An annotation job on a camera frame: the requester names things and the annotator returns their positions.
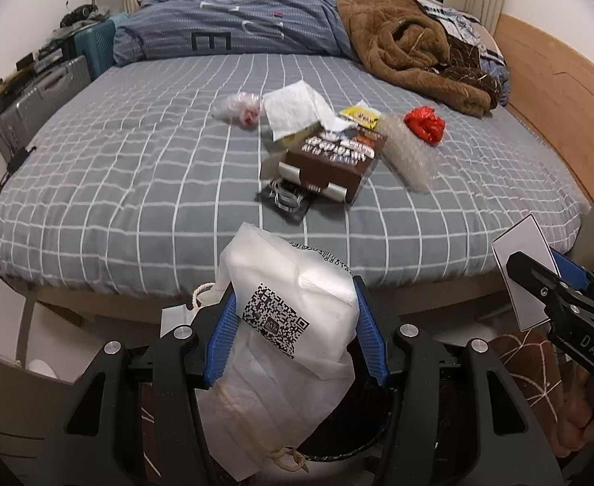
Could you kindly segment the red crumpled plastic bag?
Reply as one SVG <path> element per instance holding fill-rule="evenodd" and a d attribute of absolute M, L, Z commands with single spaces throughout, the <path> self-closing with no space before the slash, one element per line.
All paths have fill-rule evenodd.
<path fill-rule="evenodd" d="M 405 114 L 403 122 L 415 136 L 428 145 L 436 146 L 442 142 L 446 123 L 432 108 L 415 108 Z"/>

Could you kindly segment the clear bubble wrap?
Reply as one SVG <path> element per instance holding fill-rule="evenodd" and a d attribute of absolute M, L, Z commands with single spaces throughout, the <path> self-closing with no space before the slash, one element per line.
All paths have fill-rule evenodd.
<path fill-rule="evenodd" d="M 421 141 L 402 118 L 383 115 L 376 130 L 386 136 L 383 156 L 405 185 L 417 192 L 430 192 L 437 176 L 437 162 L 432 148 Z"/>

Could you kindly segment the white tissue paper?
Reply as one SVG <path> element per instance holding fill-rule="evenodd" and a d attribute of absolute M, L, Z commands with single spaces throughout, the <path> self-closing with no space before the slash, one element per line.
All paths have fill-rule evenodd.
<path fill-rule="evenodd" d="M 356 126 L 353 121 L 338 116 L 326 99 L 304 80 L 266 93 L 263 109 L 274 142 L 317 125 L 329 132 L 343 132 Z"/>

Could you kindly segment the blue striped duvet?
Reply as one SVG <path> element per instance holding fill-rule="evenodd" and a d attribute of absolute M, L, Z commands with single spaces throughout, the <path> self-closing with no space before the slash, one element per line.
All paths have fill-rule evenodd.
<path fill-rule="evenodd" d="M 119 66 L 234 54 L 357 56 L 337 0 L 144 0 L 116 28 Z"/>

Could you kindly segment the patterned pillow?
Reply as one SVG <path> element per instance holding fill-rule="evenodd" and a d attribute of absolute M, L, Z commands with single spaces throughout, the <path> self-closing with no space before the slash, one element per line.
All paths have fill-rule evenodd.
<path fill-rule="evenodd" d="M 511 76 L 499 45 L 471 14 L 436 3 L 422 2 L 425 12 L 444 26 L 446 33 L 479 49 L 480 67 L 499 82 L 499 104 L 505 107 L 511 94 Z"/>

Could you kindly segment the yellow snack wrapper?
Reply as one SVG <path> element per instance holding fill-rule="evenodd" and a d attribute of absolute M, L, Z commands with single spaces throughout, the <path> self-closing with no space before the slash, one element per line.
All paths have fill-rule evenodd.
<path fill-rule="evenodd" d="M 348 119 L 348 121 L 352 121 L 358 126 L 365 128 L 365 130 L 375 130 L 379 119 L 381 118 L 381 113 L 378 110 L 371 108 L 364 100 L 362 100 L 341 110 L 340 116 L 342 116 L 343 119 Z"/>

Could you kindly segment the grey suitcase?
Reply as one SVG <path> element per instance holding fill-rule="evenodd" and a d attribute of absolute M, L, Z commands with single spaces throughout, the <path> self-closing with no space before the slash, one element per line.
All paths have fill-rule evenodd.
<path fill-rule="evenodd" d="M 0 105 L 0 154 L 6 162 L 27 147 L 51 116 L 92 82 L 85 56 L 56 65 L 7 105 Z"/>

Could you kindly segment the clear red-printed plastic bag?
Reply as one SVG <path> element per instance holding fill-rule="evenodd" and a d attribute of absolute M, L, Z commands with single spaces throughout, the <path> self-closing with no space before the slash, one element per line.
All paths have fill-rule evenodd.
<path fill-rule="evenodd" d="M 223 122 L 237 121 L 243 127 L 252 128 L 258 124 L 263 112 L 261 96 L 239 92 L 220 101 L 212 109 L 212 116 Z"/>

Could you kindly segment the brown cardboard box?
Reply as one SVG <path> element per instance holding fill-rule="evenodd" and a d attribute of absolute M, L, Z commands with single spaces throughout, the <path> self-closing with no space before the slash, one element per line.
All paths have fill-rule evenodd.
<path fill-rule="evenodd" d="M 360 126 L 332 132 L 314 125 L 288 136 L 285 148 L 263 161 L 260 178 L 285 179 L 331 201 L 352 205 L 386 142 L 385 135 Z"/>

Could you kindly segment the white card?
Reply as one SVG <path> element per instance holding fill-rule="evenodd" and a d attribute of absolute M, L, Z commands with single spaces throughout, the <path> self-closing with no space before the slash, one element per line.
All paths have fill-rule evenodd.
<path fill-rule="evenodd" d="M 535 217 L 528 214 L 503 232 L 493 240 L 492 251 L 519 329 L 525 331 L 545 324 L 547 295 L 559 274 Z"/>

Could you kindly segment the wooden bed frame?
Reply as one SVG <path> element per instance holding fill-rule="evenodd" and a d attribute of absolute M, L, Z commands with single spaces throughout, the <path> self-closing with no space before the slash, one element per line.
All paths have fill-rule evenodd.
<path fill-rule="evenodd" d="M 535 26 L 505 14 L 494 38 L 513 77 L 510 112 L 554 148 L 593 204 L 570 258 L 594 270 L 594 64 Z M 177 297 L 133 297 L 26 284 L 21 327 L 36 305 L 79 327 L 97 316 L 156 324 L 163 308 L 187 303 Z"/>

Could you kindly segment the teal suitcase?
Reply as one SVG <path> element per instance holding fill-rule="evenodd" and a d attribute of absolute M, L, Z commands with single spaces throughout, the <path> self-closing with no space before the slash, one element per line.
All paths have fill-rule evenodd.
<path fill-rule="evenodd" d="M 85 58 L 90 79 L 96 80 L 115 64 L 113 42 L 116 29 L 127 18 L 127 12 L 118 13 L 102 22 L 88 25 L 74 35 L 75 54 Z"/>

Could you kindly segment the grey checked bed sheet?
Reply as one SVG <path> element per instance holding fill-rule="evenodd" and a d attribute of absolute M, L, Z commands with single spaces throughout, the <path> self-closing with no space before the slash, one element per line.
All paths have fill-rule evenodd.
<path fill-rule="evenodd" d="M 491 243 L 533 215 L 567 251 L 590 205 L 560 158 L 512 114 L 475 119 L 439 105 L 437 173 L 409 190 L 379 162 L 355 202 L 319 200 L 299 224 L 258 201 L 267 127 L 215 119 L 238 91 L 304 81 L 332 108 L 405 114 L 424 99 L 345 58 L 228 55 L 112 68 L 59 109 L 0 192 L 0 275 L 37 285 L 176 296 L 215 276 L 253 224 L 343 261 L 373 288 L 470 277 Z"/>

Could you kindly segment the black plastic packet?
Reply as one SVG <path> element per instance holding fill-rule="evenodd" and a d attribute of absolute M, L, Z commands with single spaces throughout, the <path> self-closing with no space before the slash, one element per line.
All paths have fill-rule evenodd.
<path fill-rule="evenodd" d="M 313 192 L 283 178 L 269 181 L 256 195 L 258 202 L 294 225 L 303 221 L 316 198 Z"/>

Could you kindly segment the brown fleece blanket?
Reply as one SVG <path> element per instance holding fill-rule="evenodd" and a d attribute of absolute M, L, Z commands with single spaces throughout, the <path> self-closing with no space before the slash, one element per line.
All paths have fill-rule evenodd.
<path fill-rule="evenodd" d="M 448 34 L 417 0 L 337 0 L 336 8 L 373 76 L 474 117 L 497 108 L 500 83 L 482 70 L 479 48 Z"/>

